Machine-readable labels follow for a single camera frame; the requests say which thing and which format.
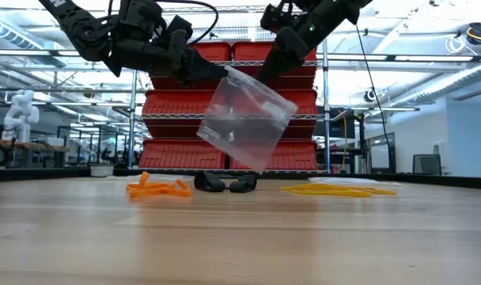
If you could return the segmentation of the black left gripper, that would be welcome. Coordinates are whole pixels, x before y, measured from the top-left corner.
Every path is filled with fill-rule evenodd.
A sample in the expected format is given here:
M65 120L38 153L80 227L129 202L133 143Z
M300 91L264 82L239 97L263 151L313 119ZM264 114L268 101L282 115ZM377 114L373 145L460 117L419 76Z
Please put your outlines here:
M180 69L175 74L159 74L157 62L160 54L161 50L157 47L157 43L130 39L113 40L112 73L119 77L123 68L140 70L157 76L173 78L187 86L195 82L221 80L229 74L223 66L204 59L193 48L184 50Z

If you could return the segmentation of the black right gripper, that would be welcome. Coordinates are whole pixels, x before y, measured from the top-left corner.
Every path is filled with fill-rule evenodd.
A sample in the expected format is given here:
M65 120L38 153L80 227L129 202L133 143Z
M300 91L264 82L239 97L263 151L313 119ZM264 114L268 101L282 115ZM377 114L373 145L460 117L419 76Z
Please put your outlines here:
M297 35L296 71L284 71L276 65L262 66L256 62L240 62L240 72L245 74L249 87L263 93L279 93L283 97L296 97L304 92L305 57L327 38L345 17L330 16L324 19L312 15L294 16L294 31Z

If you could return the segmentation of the orange rubber band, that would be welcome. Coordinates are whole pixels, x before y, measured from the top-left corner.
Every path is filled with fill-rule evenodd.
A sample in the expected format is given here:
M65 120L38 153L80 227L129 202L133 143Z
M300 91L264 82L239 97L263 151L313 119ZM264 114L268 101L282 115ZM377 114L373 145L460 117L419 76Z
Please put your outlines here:
M172 184L164 187L165 194L179 197L191 197L191 189L182 180L177 179Z
M175 183L168 182L151 182L150 174L143 172L139 178L138 183L127 184L126 193L131 200L144 198L147 196L156 196L165 194Z

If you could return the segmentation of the black monitor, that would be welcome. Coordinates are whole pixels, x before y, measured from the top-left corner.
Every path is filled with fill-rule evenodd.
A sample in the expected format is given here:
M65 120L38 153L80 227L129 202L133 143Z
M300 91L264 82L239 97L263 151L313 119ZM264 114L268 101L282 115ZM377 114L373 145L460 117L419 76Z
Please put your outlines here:
M320 106L317 107L317 111L319 115L324 115L325 110L324 107ZM335 117L339 116L341 113L346 112L346 114L337 119L333 120ZM356 116L354 115L354 111L347 111L345 108L331 108L329 114L330 120L329 123L329 136L331 138L347 138L347 139L355 139L355 122ZM314 136L325 136L325 122L324 121L317 121L316 127L313 132Z

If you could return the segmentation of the black framed whiteboard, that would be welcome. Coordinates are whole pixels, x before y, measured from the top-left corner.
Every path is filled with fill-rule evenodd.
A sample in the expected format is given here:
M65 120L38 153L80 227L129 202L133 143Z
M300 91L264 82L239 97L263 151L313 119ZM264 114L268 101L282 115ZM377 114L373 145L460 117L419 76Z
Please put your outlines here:
M396 173L396 142L395 134L388 133L387 136L378 135L368 138L367 150L369 168L373 174L395 174Z

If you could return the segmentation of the white round bowl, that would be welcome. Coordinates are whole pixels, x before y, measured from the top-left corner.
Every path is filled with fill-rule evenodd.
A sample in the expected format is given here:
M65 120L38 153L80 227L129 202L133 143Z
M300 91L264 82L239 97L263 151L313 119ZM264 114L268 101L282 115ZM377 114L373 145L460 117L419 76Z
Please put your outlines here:
M115 166L111 164L91 164L89 169L91 177L110 177L114 173Z

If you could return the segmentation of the wooden background workbench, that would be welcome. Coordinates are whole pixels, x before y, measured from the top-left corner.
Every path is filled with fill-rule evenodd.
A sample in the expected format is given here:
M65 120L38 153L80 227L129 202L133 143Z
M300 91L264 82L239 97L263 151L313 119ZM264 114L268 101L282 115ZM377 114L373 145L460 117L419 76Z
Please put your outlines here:
M52 146L44 141L18 142L0 139L0 167L32 168L33 158L44 157L43 168L60 168L70 151L66 146Z

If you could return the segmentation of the black aluminium table frame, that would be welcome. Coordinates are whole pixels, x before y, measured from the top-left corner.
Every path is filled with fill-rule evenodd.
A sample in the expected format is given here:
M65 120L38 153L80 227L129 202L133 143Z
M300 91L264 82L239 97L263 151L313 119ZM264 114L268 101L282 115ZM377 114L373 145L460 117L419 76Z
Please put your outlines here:
M0 182L79 178L89 176L90 170L87 168L0 169ZM330 176L330 173L324 171L270 170L263 172L258 178L268 180L304 180L310 177ZM417 174L340 174L339 177L481 189L481 178L478 177L449 177Z

